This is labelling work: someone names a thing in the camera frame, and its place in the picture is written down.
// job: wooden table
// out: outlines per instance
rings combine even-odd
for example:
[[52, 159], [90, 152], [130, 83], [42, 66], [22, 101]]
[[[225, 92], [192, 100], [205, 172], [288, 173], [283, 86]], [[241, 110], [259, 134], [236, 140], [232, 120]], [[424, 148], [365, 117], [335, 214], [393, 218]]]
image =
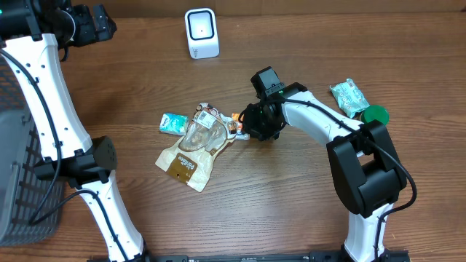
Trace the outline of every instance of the wooden table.
[[[412, 261], [466, 259], [465, 13], [219, 17], [221, 54], [208, 60], [189, 57], [182, 18], [116, 23], [113, 40], [72, 48], [62, 68], [89, 134], [114, 140], [119, 190], [154, 254], [306, 253], [343, 243], [348, 212], [327, 153], [293, 127], [275, 141], [236, 141], [202, 193], [154, 164], [178, 139], [159, 131], [164, 112], [191, 116], [199, 102], [240, 112], [257, 101], [250, 77], [271, 65], [331, 108], [328, 86], [346, 78], [385, 106], [419, 196], [390, 217], [384, 243]], [[408, 187], [398, 205], [410, 196]], [[0, 249], [2, 261], [15, 262], [106, 252], [81, 199], [63, 208], [54, 237]]]

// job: brown and white snack bag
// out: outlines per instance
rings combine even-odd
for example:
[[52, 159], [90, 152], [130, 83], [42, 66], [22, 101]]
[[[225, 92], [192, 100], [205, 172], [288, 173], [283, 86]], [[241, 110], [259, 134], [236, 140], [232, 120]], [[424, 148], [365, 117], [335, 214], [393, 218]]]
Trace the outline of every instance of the brown and white snack bag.
[[188, 132], [160, 154], [155, 164], [168, 175], [201, 192], [209, 181], [213, 162], [233, 143], [236, 122], [208, 103], [200, 103]]

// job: light blue snack package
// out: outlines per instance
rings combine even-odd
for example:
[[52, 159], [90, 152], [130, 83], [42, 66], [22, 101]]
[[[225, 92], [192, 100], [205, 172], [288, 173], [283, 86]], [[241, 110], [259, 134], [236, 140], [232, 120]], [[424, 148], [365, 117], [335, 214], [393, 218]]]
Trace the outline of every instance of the light blue snack package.
[[349, 118], [353, 118], [356, 113], [362, 112], [370, 106], [363, 93], [351, 79], [347, 79], [345, 83], [337, 84], [335, 87], [330, 87], [330, 91], [332, 91], [338, 107]]
[[160, 131], [171, 135], [186, 135], [189, 117], [177, 114], [163, 114]]

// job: cable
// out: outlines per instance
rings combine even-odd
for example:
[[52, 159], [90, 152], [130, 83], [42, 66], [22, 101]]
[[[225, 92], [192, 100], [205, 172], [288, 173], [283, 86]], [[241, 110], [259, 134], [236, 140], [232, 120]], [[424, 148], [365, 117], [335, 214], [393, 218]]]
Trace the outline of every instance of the cable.
[[78, 196], [80, 194], [90, 194], [92, 196], [92, 198], [95, 199], [95, 201], [97, 201], [97, 203], [98, 203], [98, 205], [100, 207], [100, 210], [102, 210], [103, 218], [105, 218], [105, 222], [107, 223], [108, 230], [110, 231], [110, 234], [111, 234], [111, 237], [113, 238], [113, 241], [118, 246], [118, 249], [122, 253], [123, 258], [125, 259], [125, 261], [128, 261], [128, 257], [126, 256], [126, 253], [123, 250], [123, 246], [119, 242], [118, 236], [115, 234], [115, 231], [114, 231], [113, 227], [110, 224], [110, 220], [108, 219], [108, 214], [105, 211], [105, 208], [103, 207], [102, 201], [100, 200], [99, 196], [96, 193], [94, 193], [94, 191], [87, 190], [87, 189], [82, 189], [80, 191], [76, 191], [76, 192], [72, 193], [71, 195], [67, 196], [62, 202], [58, 203], [58, 205], [54, 206], [51, 210], [49, 210], [49, 212], [47, 212], [44, 216], [39, 218], [37, 220], [37, 223], [41, 223], [43, 220], [47, 219], [55, 211], [59, 210], [64, 204], [66, 204], [66, 202], [72, 200], [75, 196]]
[[102, 214], [103, 214], [103, 217], [105, 218], [105, 222], [107, 223], [108, 230], [110, 231], [111, 237], [113, 238], [114, 242], [116, 242], [116, 245], [118, 246], [119, 251], [122, 253], [123, 258], [125, 258], [125, 261], [128, 261], [128, 257], [126, 256], [126, 253], [123, 250], [123, 246], [119, 242], [118, 236], [115, 234], [115, 231], [113, 230], [113, 227], [110, 224], [110, 220], [108, 219], [108, 215], [107, 215], [107, 212], [105, 211], [105, 208], [103, 207], [102, 201], [99, 199], [98, 195], [91, 190], [84, 189], [84, 190], [72, 193], [71, 195], [66, 197], [62, 202], [58, 203], [58, 205], [54, 206], [51, 210], [49, 210], [45, 215], [38, 218], [37, 220], [34, 220], [36, 216], [39, 214], [40, 210], [43, 208], [45, 202], [47, 201], [47, 198], [52, 193], [53, 186], [55, 185], [55, 182], [59, 177], [60, 167], [61, 167], [61, 157], [62, 157], [61, 156], [61, 144], [58, 140], [57, 130], [55, 129], [55, 125], [53, 124], [53, 119], [52, 119], [52, 115], [50, 114], [49, 107], [47, 106], [47, 103], [45, 102], [44, 96], [42, 95], [42, 92], [39, 89], [39, 86], [37, 85], [36, 80], [34, 80], [34, 78], [29, 73], [29, 71], [26, 68], [24, 68], [24, 66], [21, 65], [21, 63], [18, 62], [18, 60], [16, 60], [13, 56], [11, 56], [7, 51], [0, 49], [0, 53], [3, 56], [5, 56], [8, 60], [10, 60], [12, 63], [14, 63], [15, 66], [17, 66], [23, 72], [23, 74], [25, 74], [26, 78], [29, 80], [29, 83], [33, 86], [34, 90], [36, 91], [37, 96], [39, 97], [39, 100], [41, 101], [42, 107], [44, 108], [44, 112], [47, 117], [47, 121], [49, 122], [50, 130], [52, 132], [52, 137], [55, 142], [55, 147], [57, 149], [57, 167], [55, 168], [55, 174], [53, 176], [53, 179], [52, 179], [52, 182], [50, 183], [49, 188], [47, 189], [47, 192], [45, 193], [40, 203], [37, 205], [37, 208], [33, 212], [32, 216], [29, 218], [28, 220], [29, 226], [35, 226], [41, 223], [42, 221], [46, 220], [54, 212], [60, 209], [66, 202], [70, 201], [75, 196], [84, 194], [84, 193], [91, 194], [92, 198], [94, 198], [97, 201], [100, 209], [102, 210]]
[[52, 132], [52, 137], [53, 141], [55, 143], [55, 147], [57, 149], [57, 167], [55, 168], [55, 174], [53, 175], [52, 182], [50, 183], [49, 188], [47, 189], [47, 192], [45, 193], [44, 197], [42, 197], [40, 203], [37, 205], [36, 210], [32, 213], [31, 217], [28, 220], [28, 223], [30, 226], [36, 225], [36, 221], [34, 219], [36, 216], [39, 214], [41, 209], [44, 207], [45, 202], [47, 201], [47, 198], [49, 195], [52, 193], [53, 186], [55, 185], [55, 182], [58, 179], [58, 176], [60, 175], [60, 168], [61, 168], [61, 144], [60, 141], [58, 140], [58, 135], [57, 135], [57, 130], [55, 129], [55, 125], [53, 123], [52, 115], [50, 114], [49, 107], [47, 106], [47, 103], [45, 102], [44, 96], [42, 95], [41, 90], [39, 89], [39, 86], [36, 83], [36, 80], [32, 77], [32, 75], [24, 68], [23, 65], [21, 65], [18, 60], [16, 60], [13, 56], [11, 56], [7, 51], [0, 49], [0, 53], [5, 56], [8, 60], [10, 60], [12, 63], [15, 64], [22, 72], [25, 74], [26, 78], [29, 80], [29, 84], [31, 84], [34, 88], [34, 90], [37, 93], [37, 97], [41, 101], [42, 107], [44, 108], [45, 116], [47, 117], [47, 121], [49, 122], [50, 126], [50, 131]]
[[313, 108], [316, 108], [317, 110], [319, 110], [320, 112], [322, 112], [323, 114], [325, 114], [326, 116], [328, 116], [330, 119], [334, 120], [336, 123], [338, 123], [341, 127], [343, 127], [344, 129], [350, 131], [351, 133], [353, 134], [356, 134], [357, 136], [359, 136], [360, 138], [364, 139], [364, 141], [370, 146], [372, 147], [373, 149], [377, 150], [378, 152], [384, 154], [386, 157], [388, 157], [406, 176], [406, 179], [408, 179], [409, 181], [409, 184], [411, 185], [411, 189], [413, 191], [413, 194], [411, 196], [411, 199], [404, 205], [401, 205], [399, 207], [396, 207], [396, 208], [392, 208], [391, 210], [388, 210], [387, 212], [385, 213], [382, 213], [379, 217], [379, 221], [377, 223], [377, 230], [376, 230], [376, 239], [375, 239], [375, 245], [374, 245], [374, 261], [380, 261], [380, 258], [379, 258], [379, 238], [380, 238], [380, 231], [382, 230], [382, 222], [385, 222], [385, 218], [389, 215], [389, 214], [393, 214], [395, 212], [398, 212], [398, 211], [401, 211], [401, 210], [405, 210], [406, 208], [412, 206], [412, 204], [416, 201], [416, 198], [417, 198], [417, 187], [416, 187], [416, 184], [414, 182], [414, 179], [411, 177], [411, 175], [409, 174], [408, 170], [406, 170], [406, 168], [399, 162], [397, 161], [393, 156], [391, 156], [390, 154], [388, 154], [384, 149], [382, 149], [380, 146], [378, 146], [377, 144], [375, 144], [372, 140], [370, 140], [369, 138], [367, 138], [366, 136], [362, 135], [360, 132], [357, 132], [356, 130], [352, 129], [351, 127], [349, 127], [347, 124], [345, 124], [343, 121], [337, 119], [333, 114], [331, 114], [330, 112], [328, 112], [327, 110], [325, 110], [324, 108], [314, 104], [314, 103], [311, 103], [311, 102], [306, 102], [306, 101], [301, 101], [301, 100], [294, 100], [294, 99], [282, 99], [282, 100], [268, 100], [268, 101], [261, 101], [260, 103], [258, 104], [270, 104], [270, 103], [285, 103], [285, 102], [289, 102], [289, 103], [298, 103], [298, 104], [302, 104], [302, 105], [306, 105], [306, 106], [309, 106], [309, 107], [313, 107]]

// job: brown label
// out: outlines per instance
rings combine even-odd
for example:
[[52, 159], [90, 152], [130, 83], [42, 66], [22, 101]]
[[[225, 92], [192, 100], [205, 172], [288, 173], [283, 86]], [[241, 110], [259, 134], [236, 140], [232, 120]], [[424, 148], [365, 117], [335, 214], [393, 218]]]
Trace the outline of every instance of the brown label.
[[196, 169], [196, 162], [182, 153], [178, 153], [168, 167], [167, 174], [178, 179], [182, 183], [188, 183]]

